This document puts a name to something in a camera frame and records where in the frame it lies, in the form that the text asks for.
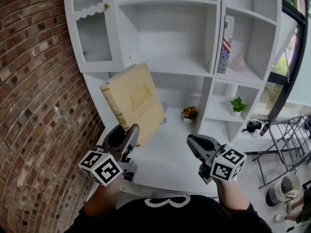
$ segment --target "black and white marker cube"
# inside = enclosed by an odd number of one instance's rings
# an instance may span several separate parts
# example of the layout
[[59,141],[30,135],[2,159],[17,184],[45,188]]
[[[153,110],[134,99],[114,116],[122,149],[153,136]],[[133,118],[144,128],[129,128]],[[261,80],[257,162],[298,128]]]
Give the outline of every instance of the black and white marker cube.
[[93,181],[109,185],[123,173],[111,154],[88,151],[78,164],[79,168]]
[[223,181],[231,181],[242,170],[246,155],[235,151],[227,150],[213,161],[211,176]]

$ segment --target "window frame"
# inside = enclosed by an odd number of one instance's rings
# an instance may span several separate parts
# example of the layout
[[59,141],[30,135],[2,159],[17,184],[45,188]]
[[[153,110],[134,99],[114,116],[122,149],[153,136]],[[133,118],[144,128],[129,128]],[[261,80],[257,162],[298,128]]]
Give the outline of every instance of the window frame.
[[[306,48],[306,42],[307,42],[307,36],[308,36],[308,11],[309,11],[309,4],[308,0],[305,0],[305,9],[306,9],[306,16],[304,16],[301,12],[299,12],[293,5],[291,5],[286,0],[282,0],[282,12],[286,13],[288,16],[290,16],[292,19],[294,19],[298,25],[298,32],[296,35],[297,38],[297,46],[296,51],[294,51],[294,54],[292,56],[292,61],[289,63],[289,70],[290,74],[289,76],[283,76],[281,74],[270,72],[269,78],[267,82],[279,84],[283,86],[278,98],[276,99],[272,109],[270,110],[268,116],[261,116],[261,115],[253,115],[252,118],[257,119],[266,119],[267,122],[272,123],[276,120],[278,120],[278,115],[283,109],[287,98],[289,97],[292,88],[295,84],[295,81],[297,79],[300,66],[303,60],[305,48]],[[268,127],[263,127],[261,130],[261,135],[265,134],[268,130]]]

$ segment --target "book cover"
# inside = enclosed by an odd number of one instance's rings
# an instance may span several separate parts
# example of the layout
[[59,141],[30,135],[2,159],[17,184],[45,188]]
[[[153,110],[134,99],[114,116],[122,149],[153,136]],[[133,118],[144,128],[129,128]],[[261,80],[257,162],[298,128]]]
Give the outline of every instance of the book cover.
[[223,44],[217,71],[218,73],[221,74],[225,74],[227,70],[233,37],[233,28],[234,28],[234,17],[225,16],[225,30],[224,30]]
[[165,117],[147,65],[125,69],[100,89],[124,131],[139,125],[137,147],[146,143]]

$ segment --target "brick wall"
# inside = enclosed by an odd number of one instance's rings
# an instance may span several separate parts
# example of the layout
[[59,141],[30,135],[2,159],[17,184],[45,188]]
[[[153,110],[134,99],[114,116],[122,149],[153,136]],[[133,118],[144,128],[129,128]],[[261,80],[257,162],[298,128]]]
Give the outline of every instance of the brick wall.
[[91,182],[77,163],[104,126],[79,72],[64,0],[0,0],[0,225],[61,232]]

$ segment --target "black shirt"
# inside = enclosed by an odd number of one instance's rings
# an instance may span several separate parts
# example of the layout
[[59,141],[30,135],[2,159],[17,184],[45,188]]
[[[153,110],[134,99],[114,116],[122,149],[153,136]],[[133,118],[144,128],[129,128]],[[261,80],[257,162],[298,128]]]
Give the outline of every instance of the black shirt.
[[164,232],[167,229],[187,232],[201,230],[205,233],[272,232],[252,204],[245,211],[228,212],[216,201],[199,195],[134,200],[104,218],[87,216],[82,208],[66,232]]

